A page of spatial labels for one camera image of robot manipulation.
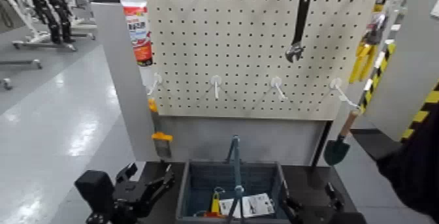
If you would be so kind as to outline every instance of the black table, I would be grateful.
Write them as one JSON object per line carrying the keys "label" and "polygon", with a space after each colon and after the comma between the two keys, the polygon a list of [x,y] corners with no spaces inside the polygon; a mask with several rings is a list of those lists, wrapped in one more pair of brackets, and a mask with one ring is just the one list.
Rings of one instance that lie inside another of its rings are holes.
{"label": "black table", "polygon": [[[175,222],[184,163],[171,164],[172,170],[175,173],[175,185],[156,202],[150,215],[147,218],[141,219],[142,223],[174,224]],[[142,176],[151,180],[157,178],[155,173],[160,171],[159,168],[160,163],[148,162],[145,164]],[[301,214],[304,224],[324,224],[328,222],[329,217],[334,213],[327,207],[329,197],[324,189],[327,182],[331,182],[343,195],[345,211],[357,211],[334,168],[316,167],[312,170],[308,166],[283,165],[282,170],[290,190],[290,195],[305,206]]]}

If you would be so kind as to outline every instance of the white card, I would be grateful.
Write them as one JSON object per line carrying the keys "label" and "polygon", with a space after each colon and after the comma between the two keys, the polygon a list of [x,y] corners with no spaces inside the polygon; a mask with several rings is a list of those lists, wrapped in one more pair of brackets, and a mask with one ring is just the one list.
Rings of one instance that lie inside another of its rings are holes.
{"label": "white card", "polygon": [[[233,199],[223,199],[219,201],[221,214],[228,215],[232,207]],[[273,205],[266,193],[245,196],[242,198],[244,217],[264,216],[274,213]],[[240,218],[240,203],[236,205],[233,217]]]}

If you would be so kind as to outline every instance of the gray pillar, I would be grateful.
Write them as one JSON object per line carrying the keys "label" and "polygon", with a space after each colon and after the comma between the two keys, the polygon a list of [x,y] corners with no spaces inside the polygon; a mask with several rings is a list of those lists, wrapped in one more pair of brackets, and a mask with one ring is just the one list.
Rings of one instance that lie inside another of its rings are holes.
{"label": "gray pillar", "polygon": [[119,3],[92,3],[101,41],[137,161],[157,161],[148,96]]}

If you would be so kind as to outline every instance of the white hook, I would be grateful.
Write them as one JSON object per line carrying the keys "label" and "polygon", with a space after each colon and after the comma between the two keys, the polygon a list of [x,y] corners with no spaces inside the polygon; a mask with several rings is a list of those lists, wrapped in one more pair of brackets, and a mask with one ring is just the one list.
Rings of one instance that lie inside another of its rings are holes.
{"label": "white hook", "polygon": [[152,92],[156,89],[158,84],[161,84],[163,82],[162,77],[159,75],[159,73],[154,73],[154,83],[152,84],[152,87],[150,88],[150,91],[148,92],[148,95],[151,95]]}
{"label": "white hook", "polygon": [[350,101],[348,97],[344,94],[342,89],[340,89],[340,86],[342,85],[342,80],[340,78],[334,78],[331,83],[329,84],[329,89],[331,90],[337,90],[340,95],[338,98],[341,101],[346,101],[350,106],[355,107],[356,109],[360,109],[360,106],[358,104],[355,104],[354,102]]}
{"label": "white hook", "polygon": [[282,85],[282,79],[280,79],[279,76],[272,78],[270,84],[271,84],[272,88],[276,88],[278,90],[278,92],[279,92],[279,96],[278,96],[279,100],[282,101],[284,99],[288,99],[284,95],[283,91],[280,89],[280,86]]}
{"label": "white hook", "polygon": [[218,75],[211,77],[210,83],[215,87],[215,99],[219,99],[219,95],[218,95],[219,87],[218,86],[221,85],[221,83],[222,83],[221,77]]}

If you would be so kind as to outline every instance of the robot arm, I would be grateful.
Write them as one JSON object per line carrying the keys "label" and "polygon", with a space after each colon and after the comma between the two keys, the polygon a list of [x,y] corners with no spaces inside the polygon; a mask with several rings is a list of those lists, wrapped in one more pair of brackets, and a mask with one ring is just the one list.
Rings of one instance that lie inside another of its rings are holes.
{"label": "robot arm", "polygon": [[127,165],[116,176],[113,185],[107,173],[87,170],[74,185],[88,202],[92,213],[87,224],[135,224],[138,218],[150,214],[154,204],[174,185],[174,172],[169,165],[163,177],[151,182],[141,178],[129,180],[137,171],[134,163]]}

